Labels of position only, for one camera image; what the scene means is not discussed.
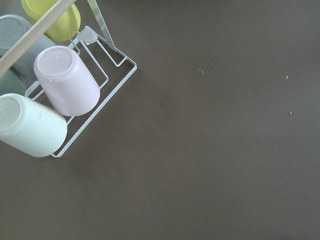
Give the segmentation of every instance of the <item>cup rack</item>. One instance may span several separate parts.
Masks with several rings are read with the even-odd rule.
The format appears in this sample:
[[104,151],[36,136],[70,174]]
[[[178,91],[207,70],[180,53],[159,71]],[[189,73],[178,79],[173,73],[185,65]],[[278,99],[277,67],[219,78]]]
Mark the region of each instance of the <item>cup rack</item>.
[[[109,77],[107,75],[107,70],[104,69],[103,67],[101,67],[101,64],[98,62],[95,54],[93,54],[92,51],[89,50],[89,48],[88,48],[89,45],[96,45],[96,47],[100,48],[103,51],[103,53],[109,58],[109,60],[112,62],[112,64],[115,67],[119,68],[125,61],[128,61],[132,65],[132,68],[118,82],[118,84],[115,87],[110,89],[111,92],[109,94],[107,94],[106,96],[102,96],[102,95],[100,96],[100,100],[102,100],[102,98],[104,98],[104,99],[100,103],[98,103],[98,105],[94,108],[92,113],[90,113],[86,117],[85,122],[76,130],[76,132],[70,137],[69,140],[67,140],[63,143],[63,145],[60,147],[60,149],[57,152],[51,154],[55,158],[60,158],[66,152],[66,150],[72,145],[72,143],[77,139],[77,137],[81,134],[81,132],[95,118],[95,116],[101,111],[101,109],[107,104],[107,102],[115,95],[115,93],[128,80],[128,78],[137,70],[137,64],[131,58],[129,58],[126,54],[124,54],[121,50],[119,50],[118,48],[115,47],[96,0],[87,0],[87,1],[88,1],[88,4],[89,4],[89,6],[95,16],[96,21],[101,29],[103,37],[98,35],[97,33],[95,33],[91,28],[89,28],[89,30],[88,30],[88,26],[86,26],[82,31],[78,32],[77,36],[74,39],[70,39],[70,44],[68,47],[71,49],[75,49],[78,52],[78,54],[80,54],[80,52],[81,52],[79,47],[82,47],[87,52],[87,54],[90,56],[90,58],[93,60],[95,65],[98,67],[100,72],[105,77],[105,81],[99,85],[100,90],[102,88],[106,88],[106,86],[108,86],[107,83],[109,81]],[[81,38],[81,34],[83,33],[83,31],[87,31],[89,34],[96,35],[96,39],[94,39],[94,41],[90,41],[90,42],[87,41],[86,42],[85,39]],[[123,57],[123,59],[119,63],[116,63],[115,59],[111,56],[111,54],[103,46],[102,43],[106,44],[109,47],[109,51],[113,51],[113,52],[121,55]],[[43,93],[44,93],[44,90],[41,88],[39,81],[35,81],[26,90],[25,97],[29,97],[32,100],[36,100]],[[72,125],[74,118],[77,118],[77,117],[70,117],[67,120],[68,128],[70,125]]]

